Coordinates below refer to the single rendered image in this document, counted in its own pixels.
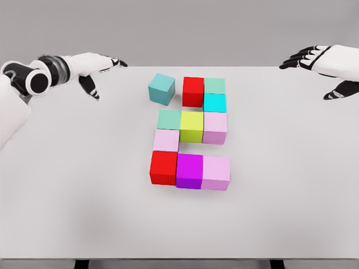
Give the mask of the pale pink cube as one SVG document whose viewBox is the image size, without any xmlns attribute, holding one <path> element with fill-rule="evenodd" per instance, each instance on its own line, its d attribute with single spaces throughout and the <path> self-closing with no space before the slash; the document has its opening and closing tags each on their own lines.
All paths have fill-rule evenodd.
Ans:
<svg viewBox="0 0 359 269">
<path fill-rule="evenodd" d="M 178 152 L 180 131 L 170 129 L 156 129 L 154 137 L 154 151 Z"/>
<path fill-rule="evenodd" d="M 226 191 L 231 181 L 228 157 L 204 156 L 201 189 Z"/>
<path fill-rule="evenodd" d="M 228 133 L 227 113 L 205 112 L 202 142 L 223 145 Z"/>
</svg>

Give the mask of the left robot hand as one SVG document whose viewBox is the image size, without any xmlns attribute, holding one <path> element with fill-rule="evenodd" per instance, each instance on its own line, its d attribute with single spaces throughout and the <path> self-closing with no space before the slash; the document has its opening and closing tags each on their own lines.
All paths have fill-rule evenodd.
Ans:
<svg viewBox="0 0 359 269">
<path fill-rule="evenodd" d="M 128 67 L 127 63 L 118 58 L 89 52 L 70 56 L 67 63 L 70 79 L 77 79 L 82 89 L 95 100 L 99 100 L 100 96 L 91 75 L 114 67 Z"/>
</svg>

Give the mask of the mint green cube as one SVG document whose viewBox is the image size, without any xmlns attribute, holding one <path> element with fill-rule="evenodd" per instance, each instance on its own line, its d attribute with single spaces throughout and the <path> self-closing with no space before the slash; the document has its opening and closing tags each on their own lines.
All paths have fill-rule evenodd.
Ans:
<svg viewBox="0 0 359 269">
<path fill-rule="evenodd" d="M 204 93 L 205 94 L 225 94 L 225 79 L 224 78 L 204 78 Z"/>
<path fill-rule="evenodd" d="M 180 110 L 163 110 L 159 111 L 157 129 L 180 130 L 181 126 Z"/>
</svg>

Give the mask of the cyan cube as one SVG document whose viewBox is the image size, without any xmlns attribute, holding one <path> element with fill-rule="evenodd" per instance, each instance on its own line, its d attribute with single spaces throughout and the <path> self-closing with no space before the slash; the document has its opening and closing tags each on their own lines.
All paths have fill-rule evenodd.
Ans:
<svg viewBox="0 0 359 269">
<path fill-rule="evenodd" d="M 227 112 L 226 95 L 224 94 L 204 94 L 204 112 Z"/>
</svg>

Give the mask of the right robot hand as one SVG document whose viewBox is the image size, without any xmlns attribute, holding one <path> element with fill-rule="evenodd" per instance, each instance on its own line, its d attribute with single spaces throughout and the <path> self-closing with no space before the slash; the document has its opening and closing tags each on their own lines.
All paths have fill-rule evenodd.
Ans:
<svg viewBox="0 0 359 269">
<path fill-rule="evenodd" d="M 342 79 L 341 83 L 323 96 L 324 100 L 359 94 L 359 48 L 313 45 L 291 55 L 279 68 L 302 68 L 325 77 Z"/>
</svg>

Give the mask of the yellow-green cube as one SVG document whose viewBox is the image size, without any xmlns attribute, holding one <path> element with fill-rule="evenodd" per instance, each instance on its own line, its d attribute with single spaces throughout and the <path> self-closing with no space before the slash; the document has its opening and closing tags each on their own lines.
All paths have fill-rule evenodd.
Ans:
<svg viewBox="0 0 359 269">
<path fill-rule="evenodd" d="M 180 142 L 202 143 L 204 133 L 204 113 L 182 111 L 179 132 Z"/>
</svg>

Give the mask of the magenta cube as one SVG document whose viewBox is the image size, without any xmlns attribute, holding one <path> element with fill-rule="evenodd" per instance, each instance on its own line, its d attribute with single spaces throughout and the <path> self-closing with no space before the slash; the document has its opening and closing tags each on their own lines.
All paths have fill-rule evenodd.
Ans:
<svg viewBox="0 0 359 269">
<path fill-rule="evenodd" d="M 176 187 L 201 189 L 203 179 L 203 155 L 178 154 Z"/>
</svg>

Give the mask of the teal cube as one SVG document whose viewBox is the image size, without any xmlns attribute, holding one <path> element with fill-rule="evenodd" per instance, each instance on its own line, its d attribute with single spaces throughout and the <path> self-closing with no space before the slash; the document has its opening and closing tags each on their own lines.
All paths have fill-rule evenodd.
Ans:
<svg viewBox="0 0 359 269">
<path fill-rule="evenodd" d="M 175 94 L 175 79 L 157 73 L 148 86 L 151 101 L 168 106 Z"/>
</svg>

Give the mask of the red cube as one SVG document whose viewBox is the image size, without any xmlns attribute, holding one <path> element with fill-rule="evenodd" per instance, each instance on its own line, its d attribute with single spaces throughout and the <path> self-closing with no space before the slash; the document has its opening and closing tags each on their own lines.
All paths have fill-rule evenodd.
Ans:
<svg viewBox="0 0 359 269">
<path fill-rule="evenodd" d="M 182 106 L 201 108 L 204 100 L 204 78 L 184 77 Z"/>
<path fill-rule="evenodd" d="M 177 157 L 177 152 L 152 152 L 149 171 L 152 184 L 176 185 Z"/>
</svg>

